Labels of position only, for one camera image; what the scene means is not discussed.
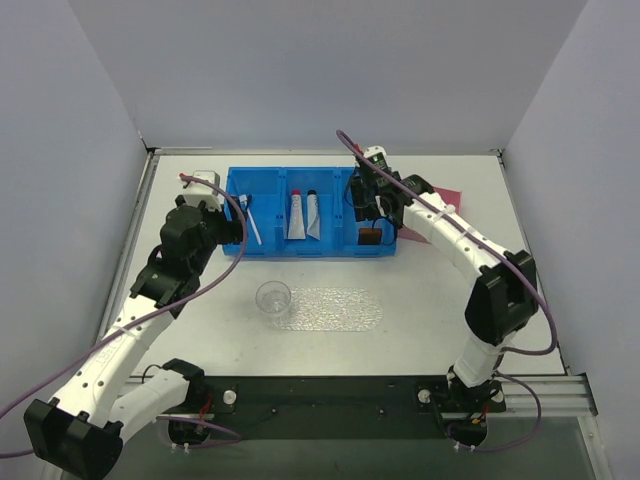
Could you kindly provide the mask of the clear plastic cup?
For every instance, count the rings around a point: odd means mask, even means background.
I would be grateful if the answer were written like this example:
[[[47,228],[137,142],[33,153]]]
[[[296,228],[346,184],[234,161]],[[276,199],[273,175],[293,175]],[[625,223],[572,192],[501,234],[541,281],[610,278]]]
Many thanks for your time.
[[[256,291],[255,302],[270,321],[276,324],[287,324],[292,312],[292,291],[283,282],[268,281]]]

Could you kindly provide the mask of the clear textured oval tray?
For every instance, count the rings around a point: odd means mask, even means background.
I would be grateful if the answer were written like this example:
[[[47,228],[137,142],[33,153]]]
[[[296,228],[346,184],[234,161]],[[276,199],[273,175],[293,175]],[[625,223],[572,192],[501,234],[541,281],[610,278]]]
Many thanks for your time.
[[[274,324],[289,331],[366,332],[383,316],[381,301],[367,289],[294,287],[289,307]]]

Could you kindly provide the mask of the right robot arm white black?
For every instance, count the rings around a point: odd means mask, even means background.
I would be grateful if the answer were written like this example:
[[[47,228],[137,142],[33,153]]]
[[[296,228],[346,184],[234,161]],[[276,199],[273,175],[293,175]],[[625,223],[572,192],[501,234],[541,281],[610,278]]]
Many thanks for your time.
[[[420,176],[392,175],[402,187],[360,165],[347,177],[343,197],[358,221],[384,219],[421,235],[468,281],[464,318],[470,334],[448,381],[478,395],[516,333],[538,311],[535,261],[524,250],[512,253],[482,237]]]

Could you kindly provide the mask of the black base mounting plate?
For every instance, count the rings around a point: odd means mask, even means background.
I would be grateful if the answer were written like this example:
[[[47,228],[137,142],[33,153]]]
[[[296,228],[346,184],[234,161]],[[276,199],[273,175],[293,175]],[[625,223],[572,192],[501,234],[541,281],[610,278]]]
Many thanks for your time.
[[[415,440],[459,433],[481,442],[506,410],[502,386],[473,390],[443,375],[205,376],[168,413],[178,445],[242,440]]]

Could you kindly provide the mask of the red-capped toothpaste tube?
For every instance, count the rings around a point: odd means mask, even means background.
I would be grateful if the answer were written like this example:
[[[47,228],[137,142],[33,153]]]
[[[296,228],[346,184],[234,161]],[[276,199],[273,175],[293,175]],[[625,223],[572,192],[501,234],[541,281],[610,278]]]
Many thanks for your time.
[[[298,189],[294,189],[291,192],[290,200],[287,238],[289,240],[304,240],[306,238],[306,229],[304,225],[301,192]]]

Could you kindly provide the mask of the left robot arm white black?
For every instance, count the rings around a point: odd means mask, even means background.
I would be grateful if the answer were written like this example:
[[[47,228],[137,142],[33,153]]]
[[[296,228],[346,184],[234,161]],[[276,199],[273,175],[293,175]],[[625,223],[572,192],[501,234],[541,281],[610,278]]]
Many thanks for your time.
[[[150,380],[122,387],[152,343],[203,289],[200,277],[219,245],[244,246],[241,208],[226,215],[215,202],[178,196],[130,295],[94,352],[49,401],[33,401],[24,422],[34,453],[80,479],[103,479],[125,443],[165,411],[199,408],[204,371],[172,359]]]

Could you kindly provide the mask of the clear holder with brown ends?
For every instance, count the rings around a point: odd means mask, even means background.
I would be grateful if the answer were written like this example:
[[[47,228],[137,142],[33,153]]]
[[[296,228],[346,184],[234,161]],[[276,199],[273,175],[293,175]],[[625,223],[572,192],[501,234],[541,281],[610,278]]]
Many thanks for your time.
[[[358,229],[357,244],[361,246],[381,245],[384,231],[381,228],[381,220],[376,219],[368,227]]]

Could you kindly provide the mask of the aluminium rail frame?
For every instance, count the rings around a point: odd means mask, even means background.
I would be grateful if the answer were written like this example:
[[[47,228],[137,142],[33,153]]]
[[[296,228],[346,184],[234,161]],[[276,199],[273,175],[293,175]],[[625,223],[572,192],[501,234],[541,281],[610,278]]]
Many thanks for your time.
[[[535,417],[537,405],[533,391],[541,406],[543,417],[594,417],[598,408],[586,374],[542,375],[516,377],[514,381],[502,379],[506,415]]]

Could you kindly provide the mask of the white toothbrush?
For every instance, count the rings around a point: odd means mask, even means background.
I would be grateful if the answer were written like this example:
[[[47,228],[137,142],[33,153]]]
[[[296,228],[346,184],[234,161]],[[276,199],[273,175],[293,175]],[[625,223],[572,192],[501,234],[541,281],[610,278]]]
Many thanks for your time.
[[[252,211],[251,211],[250,205],[249,205],[249,211],[248,211],[248,212],[244,211],[244,212],[246,213],[247,219],[248,219],[248,221],[249,221],[249,225],[251,226],[251,229],[252,229],[252,231],[253,231],[253,233],[254,233],[254,236],[255,236],[255,239],[256,239],[256,243],[257,243],[259,246],[261,246],[261,245],[263,244],[263,242],[262,242],[262,238],[261,238],[261,235],[260,235],[259,229],[258,229],[258,227],[257,227],[257,224],[256,224],[256,222],[255,222],[254,216],[253,216],[253,214],[252,214]]]

